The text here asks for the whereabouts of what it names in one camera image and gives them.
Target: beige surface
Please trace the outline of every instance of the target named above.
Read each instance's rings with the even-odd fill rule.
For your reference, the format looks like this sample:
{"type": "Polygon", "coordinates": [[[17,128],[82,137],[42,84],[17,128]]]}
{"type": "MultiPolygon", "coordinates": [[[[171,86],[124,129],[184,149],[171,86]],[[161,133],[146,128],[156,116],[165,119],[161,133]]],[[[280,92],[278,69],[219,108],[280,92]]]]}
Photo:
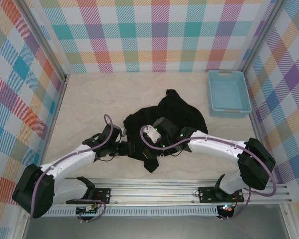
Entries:
{"type": "MultiPolygon", "coordinates": [[[[249,117],[211,117],[207,94],[207,73],[83,73],[73,74],[64,96],[44,163],[76,149],[83,140],[102,132],[103,114],[123,127],[127,115],[155,106],[167,89],[176,89],[189,104],[203,114],[210,135],[248,140],[254,136],[249,117]]],[[[72,176],[87,178],[215,179],[236,166],[216,156],[183,152],[179,157],[159,157],[160,167],[149,173],[143,162],[117,157],[97,161],[72,176]]]]}

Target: plaid wall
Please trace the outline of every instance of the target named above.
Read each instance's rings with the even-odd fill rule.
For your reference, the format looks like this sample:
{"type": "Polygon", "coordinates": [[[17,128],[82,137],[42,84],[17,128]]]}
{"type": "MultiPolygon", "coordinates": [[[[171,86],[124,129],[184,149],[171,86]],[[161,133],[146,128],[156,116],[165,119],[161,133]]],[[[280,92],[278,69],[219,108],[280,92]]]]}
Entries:
{"type": "Polygon", "coordinates": [[[241,69],[275,0],[269,2],[40,0],[74,72],[241,69]]]}
{"type": "Polygon", "coordinates": [[[51,36],[50,34],[48,33],[48,31],[46,30],[46,27],[45,25],[43,24],[41,18],[39,17],[39,14],[37,12],[37,10],[34,8],[34,5],[32,3],[32,0],[25,0],[25,2],[27,3],[28,7],[30,8],[35,20],[37,21],[38,25],[41,27],[41,30],[46,38],[46,40],[48,41],[52,51],[54,52],[56,58],[58,59],[59,63],[60,63],[60,66],[62,68],[62,70],[68,74],[70,74],[70,72],[67,72],[67,69],[65,68],[64,66],[64,62],[60,56],[60,53],[58,52],[58,50],[56,49],[52,39],[51,39],[51,36]]]}
{"type": "Polygon", "coordinates": [[[40,161],[60,86],[12,0],[0,0],[0,239],[15,228],[11,195],[25,167],[40,161]]]}
{"type": "Polygon", "coordinates": [[[289,0],[246,75],[253,110],[276,174],[299,220],[299,0],[289,0]]]}

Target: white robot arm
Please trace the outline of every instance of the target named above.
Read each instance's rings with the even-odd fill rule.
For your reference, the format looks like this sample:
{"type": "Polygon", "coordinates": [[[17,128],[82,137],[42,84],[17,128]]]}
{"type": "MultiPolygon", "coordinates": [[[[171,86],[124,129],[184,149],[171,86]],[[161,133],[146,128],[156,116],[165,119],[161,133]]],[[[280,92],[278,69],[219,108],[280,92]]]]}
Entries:
{"type": "MultiPolygon", "coordinates": [[[[72,156],[66,159],[67,155],[40,167],[34,164],[29,165],[13,193],[13,199],[30,212],[31,204],[33,204],[32,197],[35,195],[34,218],[41,217],[51,206],[60,202],[72,199],[95,199],[94,184],[89,180],[83,177],[78,177],[71,182],[63,179],[77,169],[106,155],[129,156],[134,152],[134,146],[131,143],[121,142],[121,129],[114,126],[111,134],[110,128],[109,125],[106,125],[101,134],[96,134],[85,140],[82,145],[70,153],[72,156]],[[44,177],[38,182],[39,177],[44,173],[44,177]]],[[[270,172],[275,165],[274,159],[256,139],[251,138],[248,142],[224,140],[193,128],[178,129],[165,118],[160,118],[153,126],[149,125],[141,130],[141,138],[143,139],[142,135],[145,135],[155,144],[153,146],[143,139],[148,149],[156,150],[154,154],[160,155],[163,152],[166,156],[181,150],[209,153],[223,157],[237,165],[238,170],[232,174],[222,175],[213,189],[214,195],[220,202],[225,202],[228,195],[242,188],[249,186],[262,190],[267,184],[268,173],[249,154],[244,152],[245,148],[260,158],[270,172]]]]}

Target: purple cable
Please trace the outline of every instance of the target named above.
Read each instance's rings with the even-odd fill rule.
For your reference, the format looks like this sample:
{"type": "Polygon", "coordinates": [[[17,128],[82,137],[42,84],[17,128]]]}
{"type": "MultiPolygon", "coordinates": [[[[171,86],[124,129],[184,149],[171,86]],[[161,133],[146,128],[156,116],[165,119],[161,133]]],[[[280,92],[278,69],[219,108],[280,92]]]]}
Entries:
{"type": "Polygon", "coordinates": [[[249,187],[249,189],[245,188],[245,190],[247,190],[249,192],[248,194],[248,199],[247,199],[247,202],[245,203],[244,207],[241,209],[240,212],[238,212],[236,215],[232,216],[231,219],[233,218],[236,218],[237,216],[239,216],[247,207],[249,201],[250,201],[250,197],[251,197],[251,193],[255,193],[255,194],[258,194],[258,195],[261,195],[261,196],[264,196],[264,197],[271,197],[272,195],[274,195],[276,193],[276,190],[277,190],[277,187],[276,187],[276,180],[275,178],[273,177],[273,175],[271,174],[271,172],[269,171],[269,169],[266,167],[266,165],[260,160],[259,157],[257,157],[254,153],[252,153],[251,151],[239,146],[239,145],[235,145],[234,143],[231,143],[231,142],[227,142],[227,141],[224,141],[224,140],[221,140],[221,139],[217,139],[217,138],[208,138],[208,137],[192,137],[192,138],[186,138],[186,139],[183,139],[181,140],[180,142],[178,143],[175,143],[171,146],[168,146],[168,147],[155,147],[153,145],[150,145],[149,143],[146,142],[146,140],[144,139],[143,137],[143,130],[144,129],[147,129],[147,126],[143,126],[141,129],[140,129],[140,137],[141,137],[141,140],[143,141],[143,143],[152,148],[152,149],[155,149],[155,150],[168,150],[168,149],[171,149],[171,148],[174,148],[184,142],[188,142],[188,141],[191,141],[191,140],[209,140],[209,141],[214,141],[214,142],[219,142],[219,143],[223,143],[223,144],[226,144],[226,145],[229,145],[229,146],[232,146],[232,147],[236,147],[238,149],[241,149],[242,151],[248,153],[250,156],[252,156],[263,168],[264,170],[266,171],[266,173],[268,173],[268,176],[270,177],[271,181],[272,181],[272,184],[273,184],[273,191],[271,193],[260,193],[260,192],[257,192],[257,191],[254,191],[254,190],[251,190],[251,188],[249,187]]]}
{"type": "Polygon", "coordinates": [[[85,153],[85,152],[88,152],[88,151],[91,151],[91,150],[100,148],[100,147],[102,147],[104,144],[106,144],[106,143],[110,140],[110,137],[111,137],[112,132],[113,132],[113,122],[112,122],[111,117],[110,117],[108,114],[104,114],[104,121],[105,121],[106,124],[108,124],[107,121],[106,121],[106,117],[107,117],[107,118],[109,119],[109,121],[110,121],[110,127],[111,127],[111,129],[110,129],[109,136],[106,138],[106,140],[105,140],[103,143],[101,143],[101,144],[99,144],[99,145],[97,145],[97,146],[95,146],[95,147],[93,147],[93,148],[88,148],[88,149],[85,149],[85,150],[78,151],[77,153],[76,153],[76,152],[70,153],[69,155],[66,155],[66,156],[64,156],[63,158],[61,158],[60,160],[56,161],[54,164],[52,164],[50,167],[48,167],[48,169],[45,170],[45,171],[41,174],[41,176],[39,177],[38,181],[36,181],[35,186],[34,186],[34,190],[33,190],[33,194],[32,194],[32,200],[31,200],[30,218],[33,218],[34,207],[35,207],[35,199],[36,199],[36,193],[37,193],[39,184],[40,184],[42,178],[43,178],[43,177],[44,177],[44,176],[45,176],[45,175],[52,169],[52,167],[57,166],[58,164],[60,164],[60,163],[63,162],[64,160],[66,160],[66,159],[68,159],[68,158],[70,158],[70,157],[72,157],[72,156],[74,156],[74,155],[79,155],[79,154],[81,154],[81,153],[85,153]]]}
{"type": "Polygon", "coordinates": [[[86,221],[84,221],[84,220],[81,218],[82,213],[80,213],[80,214],[79,214],[79,219],[81,220],[81,222],[90,223],[90,222],[92,222],[92,221],[95,221],[96,219],[100,218],[101,215],[103,215],[104,212],[105,212],[106,205],[105,205],[104,202],[102,202],[102,201],[100,201],[100,200],[93,200],[93,199],[74,199],[74,200],[75,200],[75,201],[82,201],[82,202],[95,202],[95,203],[102,204],[102,205],[104,206],[104,209],[103,209],[103,211],[101,212],[101,214],[100,214],[100,215],[97,215],[97,216],[95,216],[95,217],[93,217],[93,218],[90,219],[90,220],[86,220],[86,221]]]}
{"type": "Polygon", "coordinates": [[[225,218],[225,219],[228,219],[228,220],[231,220],[231,219],[234,219],[236,217],[238,217],[240,214],[243,213],[243,211],[247,208],[248,206],[248,203],[250,201],[250,197],[251,197],[251,190],[250,190],[250,187],[249,187],[249,194],[248,194],[248,198],[247,198],[247,202],[245,203],[245,205],[243,206],[243,208],[238,212],[236,213],[235,215],[233,215],[231,218],[227,218],[227,217],[224,217],[222,215],[219,215],[221,218],[225,218]]]}

